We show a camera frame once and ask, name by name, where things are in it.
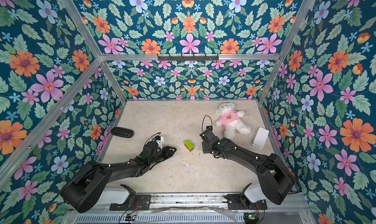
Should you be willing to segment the lime green lego brick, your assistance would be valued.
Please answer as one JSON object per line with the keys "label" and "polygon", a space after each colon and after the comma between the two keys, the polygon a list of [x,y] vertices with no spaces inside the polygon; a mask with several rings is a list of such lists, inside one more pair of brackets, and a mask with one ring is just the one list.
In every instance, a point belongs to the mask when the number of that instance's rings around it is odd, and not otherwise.
{"label": "lime green lego brick", "polygon": [[191,141],[186,140],[186,141],[184,142],[184,145],[185,145],[185,147],[186,147],[189,151],[193,151],[193,150],[194,150],[194,145],[192,144]]}

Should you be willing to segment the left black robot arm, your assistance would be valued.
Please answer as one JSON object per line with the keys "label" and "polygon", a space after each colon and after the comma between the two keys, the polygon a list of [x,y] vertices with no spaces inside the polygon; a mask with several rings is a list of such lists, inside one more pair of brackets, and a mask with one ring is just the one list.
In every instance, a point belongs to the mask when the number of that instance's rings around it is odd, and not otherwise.
{"label": "left black robot arm", "polygon": [[160,147],[157,142],[147,142],[140,155],[122,163],[97,163],[90,161],[65,184],[60,195],[64,202],[79,213],[84,213],[99,203],[107,184],[125,178],[137,178],[155,165],[173,157],[176,148]]}

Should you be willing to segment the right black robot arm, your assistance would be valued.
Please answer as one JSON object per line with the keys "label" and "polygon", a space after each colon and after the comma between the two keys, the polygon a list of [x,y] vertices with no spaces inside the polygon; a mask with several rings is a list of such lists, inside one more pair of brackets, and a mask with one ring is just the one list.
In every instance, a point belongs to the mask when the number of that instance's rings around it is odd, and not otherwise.
{"label": "right black robot arm", "polygon": [[258,182],[249,184],[241,192],[241,195],[252,203],[269,200],[280,205],[296,184],[295,176],[274,153],[270,155],[255,153],[238,146],[228,138],[219,139],[212,128],[201,132],[200,137],[203,141],[203,153],[234,161],[257,175]]}

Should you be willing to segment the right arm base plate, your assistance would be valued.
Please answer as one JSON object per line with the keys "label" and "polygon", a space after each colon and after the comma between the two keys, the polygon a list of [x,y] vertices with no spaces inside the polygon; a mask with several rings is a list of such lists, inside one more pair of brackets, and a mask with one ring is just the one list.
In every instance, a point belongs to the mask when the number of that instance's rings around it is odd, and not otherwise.
{"label": "right arm base plate", "polygon": [[240,193],[224,196],[229,210],[266,210],[266,196],[260,184],[247,185]]}

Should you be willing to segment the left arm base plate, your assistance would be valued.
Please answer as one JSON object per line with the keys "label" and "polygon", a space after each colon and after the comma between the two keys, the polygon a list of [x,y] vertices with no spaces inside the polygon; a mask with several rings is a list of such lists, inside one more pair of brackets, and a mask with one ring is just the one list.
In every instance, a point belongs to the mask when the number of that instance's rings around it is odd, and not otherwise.
{"label": "left arm base plate", "polygon": [[110,211],[149,210],[151,195],[136,193],[125,184],[117,187],[116,194],[119,194],[122,199],[120,203],[112,203],[109,208]]}

